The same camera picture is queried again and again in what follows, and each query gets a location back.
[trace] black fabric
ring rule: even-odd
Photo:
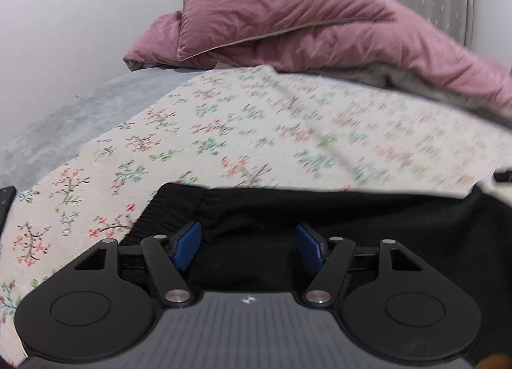
[[[360,246],[396,239],[478,303],[482,326],[468,357],[512,352],[512,209],[474,188],[465,199],[426,195],[212,189],[166,184],[121,243],[172,235],[193,218],[203,243],[185,276],[194,291],[297,291],[310,281],[295,226]]]

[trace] silver screw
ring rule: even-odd
[[[165,299],[169,302],[185,302],[190,300],[190,292],[185,290],[170,290],[165,294]]]
[[[315,304],[323,304],[331,300],[331,294],[323,290],[313,290],[306,294],[306,300]]]

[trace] wall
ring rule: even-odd
[[[512,0],[475,0],[471,49],[512,67]]]
[[[0,0],[0,138],[128,72],[122,56],[181,0]]]

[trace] gray ribbed surface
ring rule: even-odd
[[[34,359],[22,369],[391,369],[404,368],[356,347],[328,312],[293,295],[207,293],[193,307],[168,310],[129,352],[100,363],[61,365]],[[457,360],[438,369],[470,368]]]

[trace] floral bed sheet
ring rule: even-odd
[[[12,205],[0,247],[0,354],[24,359],[21,298],[169,181],[465,196],[512,164],[509,131],[398,91],[268,66],[213,70],[86,144]]]

